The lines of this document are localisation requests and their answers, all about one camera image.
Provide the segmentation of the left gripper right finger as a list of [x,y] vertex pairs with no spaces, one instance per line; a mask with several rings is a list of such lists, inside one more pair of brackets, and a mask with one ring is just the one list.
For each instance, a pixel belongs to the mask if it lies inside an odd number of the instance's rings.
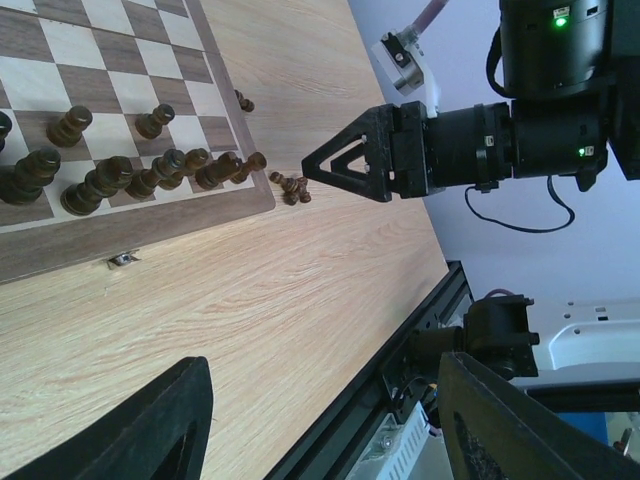
[[445,353],[438,407],[455,479],[637,479],[639,464],[568,425],[463,353]]

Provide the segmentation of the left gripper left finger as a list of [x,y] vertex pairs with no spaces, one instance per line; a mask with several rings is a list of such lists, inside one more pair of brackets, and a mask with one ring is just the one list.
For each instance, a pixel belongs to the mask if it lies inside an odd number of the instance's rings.
[[9,479],[199,479],[214,406],[206,358],[185,357]]

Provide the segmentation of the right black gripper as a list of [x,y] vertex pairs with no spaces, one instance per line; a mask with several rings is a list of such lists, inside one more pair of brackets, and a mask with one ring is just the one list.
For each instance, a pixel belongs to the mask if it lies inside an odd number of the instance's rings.
[[303,175],[385,203],[392,190],[417,198],[555,175],[585,192],[607,164],[606,132],[589,100],[477,104],[434,118],[420,102],[395,109],[367,109],[301,161]]

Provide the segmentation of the dark piece lowest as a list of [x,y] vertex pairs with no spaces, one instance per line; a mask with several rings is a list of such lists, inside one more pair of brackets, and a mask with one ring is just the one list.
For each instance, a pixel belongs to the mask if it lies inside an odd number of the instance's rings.
[[242,160],[234,152],[225,152],[218,159],[198,169],[196,183],[203,190],[213,190],[241,171]]

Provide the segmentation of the dark pawn placed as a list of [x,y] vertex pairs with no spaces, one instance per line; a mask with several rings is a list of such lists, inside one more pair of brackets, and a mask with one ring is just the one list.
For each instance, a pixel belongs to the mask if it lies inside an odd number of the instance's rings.
[[46,135],[54,145],[70,148],[80,142],[83,132],[92,122],[92,112],[83,105],[76,105],[58,120],[50,122],[46,129]]
[[150,113],[140,114],[135,121],[137,132],[146,139],[157,138],[163,128],[175,118],[175,110],[169,104],[161,103]]
[[6,138],[13,128],[11,118],[4,112],[0,112],[0,151],[3,151],[6,145]]

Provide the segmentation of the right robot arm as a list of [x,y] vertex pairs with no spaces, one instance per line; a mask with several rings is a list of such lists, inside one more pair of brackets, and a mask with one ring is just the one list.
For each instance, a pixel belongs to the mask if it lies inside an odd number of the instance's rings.
[[[422,101],[366,110],[307,155],[312,180],[388,202],[448,187],[489,193],[501,181],[572,177],[589,190],[609,158],[639,176],[639,5],[635,1],[503,1],[485,72],[494,104],[441,112],[417,44],[440,12],[432,2],[381,55],[398,89]],[[639,304],[547,306],[522,295],[474,302],[459,327],[413,332],[403,356],[436,379],[441,357],[462,352],[505,379],[578,366],[602,371],[639,360]]]

